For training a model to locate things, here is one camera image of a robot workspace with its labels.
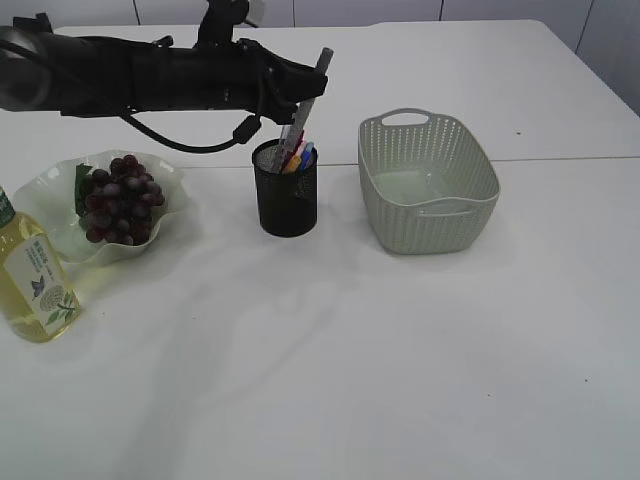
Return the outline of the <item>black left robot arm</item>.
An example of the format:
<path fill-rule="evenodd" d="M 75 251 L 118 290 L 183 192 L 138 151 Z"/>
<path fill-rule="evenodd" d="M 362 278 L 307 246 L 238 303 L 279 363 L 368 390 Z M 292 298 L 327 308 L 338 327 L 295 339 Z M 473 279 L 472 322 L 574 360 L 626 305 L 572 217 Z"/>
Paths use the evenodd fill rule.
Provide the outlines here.
<path fill-rule="evenodd" d="M 139 42 L 72 37 L 4 26 L 1 39 L 41 58 L 1 52 L 1 107 L 63 116 L 110 116 L 103 106 L 136 112 L 234 110 L 283 125 L 299 103 L 324 94 L 328 78 L 251 39 L 219 41 L 199 30 L 191 48 L 167 37 Z"/>

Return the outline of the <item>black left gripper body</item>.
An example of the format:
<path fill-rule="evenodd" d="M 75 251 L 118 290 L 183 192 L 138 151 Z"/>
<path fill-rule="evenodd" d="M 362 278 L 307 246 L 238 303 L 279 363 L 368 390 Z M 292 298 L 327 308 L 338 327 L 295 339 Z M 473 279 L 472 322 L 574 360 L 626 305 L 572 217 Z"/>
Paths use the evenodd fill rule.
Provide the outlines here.
<path fill-rule="evenodd" d="M 241 38 L 219 44 L 222 82 L 219 109 L 245 111 L 266 118 L 284 118 L 285 105 L 271 85 L 271 53 L 260 43 Z"/>

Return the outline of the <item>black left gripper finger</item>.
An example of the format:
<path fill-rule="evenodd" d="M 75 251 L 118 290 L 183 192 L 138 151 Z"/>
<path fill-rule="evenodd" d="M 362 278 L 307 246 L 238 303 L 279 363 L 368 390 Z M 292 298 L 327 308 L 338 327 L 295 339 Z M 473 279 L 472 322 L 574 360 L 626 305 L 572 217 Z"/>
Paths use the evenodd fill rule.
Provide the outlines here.
<path fill-rule="evenodd" d="M 270 54 L 269 119 L 278 125 L 292 124 L 298 106 L 322 96 L 327 84 L 325 73 Z"/>

